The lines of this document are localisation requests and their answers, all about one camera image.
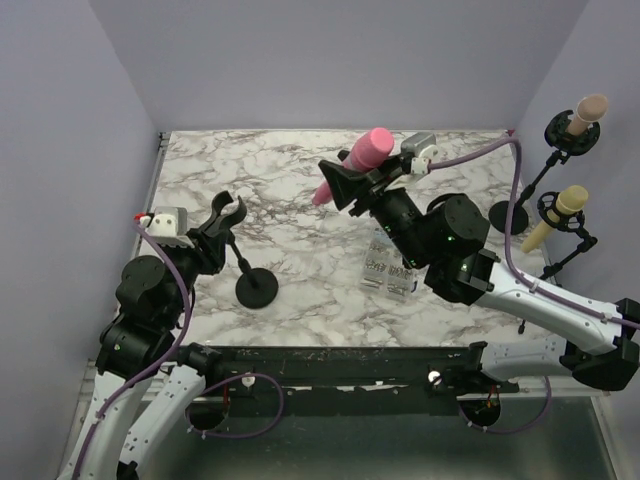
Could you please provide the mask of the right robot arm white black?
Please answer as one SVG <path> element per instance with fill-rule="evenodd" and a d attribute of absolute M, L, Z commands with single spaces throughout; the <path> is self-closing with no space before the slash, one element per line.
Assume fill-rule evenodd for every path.
<path fill-rule="evenodd" d="M 586 298 L 523 273 L 509 255 L 485 249 L 490 223 L 465 194 L 446 194 L 421 212 L 404 181 L 436 169 L 426 157 L 398 154 L 366 173 L 322 160 L 319 168 L 339 210 L 368 213 L 402 255 L 426 269 L 425 283 L 450 303 L 478 305 L 551 332 L 540 342 L 486 344 L 464 362 L 460 379 L 480 392 L 514 377 L 569 375 L 595 389 L 621 391 L 639 369 L 638 303 Z"/>

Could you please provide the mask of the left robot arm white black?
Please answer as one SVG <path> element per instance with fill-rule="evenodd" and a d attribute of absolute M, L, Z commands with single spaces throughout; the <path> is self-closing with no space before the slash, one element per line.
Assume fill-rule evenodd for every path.
<path fill-rule="evenodd" d="M 201 275 L 226 262 L 230 231 L 135 228 L 153 254 L 130 260 L 116 290 L 116 318 L 100 336 L 92 399 L 62 479 L 137 479 L 189 404 L 222 380 L 211 349 L 181 348 Z"/>

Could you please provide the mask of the yellow toy microphone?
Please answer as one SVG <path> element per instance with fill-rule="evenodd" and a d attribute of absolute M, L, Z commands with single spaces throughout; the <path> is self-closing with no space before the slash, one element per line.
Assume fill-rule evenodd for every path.
<path fill-rule="evenodd" d="M 561 192 L 546 192 L 537 202 L 540 222 L 521 245 L 525 254 L 538 248 L 554 231 L 575 233 L 584 226 L 583 209 L 589 192 L 580 185 L 572 185 Z"/>

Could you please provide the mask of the beige pink toy microphone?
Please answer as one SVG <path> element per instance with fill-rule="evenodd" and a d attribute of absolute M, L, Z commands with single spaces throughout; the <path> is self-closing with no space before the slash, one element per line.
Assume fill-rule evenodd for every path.
<path fill-rule="evenodd" d="M 608 98 L 603 94 L 592 94 L 584 97 L 578 103 L 566 132 L 573 136 L 580 136 L 591 124 L 604 117 L 608 108 Z"/>

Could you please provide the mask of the clear plastic screw box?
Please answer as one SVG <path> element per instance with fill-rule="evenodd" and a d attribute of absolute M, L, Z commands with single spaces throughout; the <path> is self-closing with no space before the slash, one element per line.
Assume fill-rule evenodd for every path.
<path fill-rule="evenodd" d="M 400 252 L 380 227 L 370 231 L 358 285 L 400 302 L 407 301 L 417 286 L 414 271 L 404 267 Z"/>

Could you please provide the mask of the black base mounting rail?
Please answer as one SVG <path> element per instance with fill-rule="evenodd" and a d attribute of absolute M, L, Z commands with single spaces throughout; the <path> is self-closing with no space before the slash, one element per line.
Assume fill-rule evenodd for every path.
<path fill-rule="evenodd" d="M 467 347 L 216 347 L 214 390 L 190 409 L 201 424 L 284 416 L 454 415 L 463 396 L 518 386 L 481 371 L 484 343 Z"/>

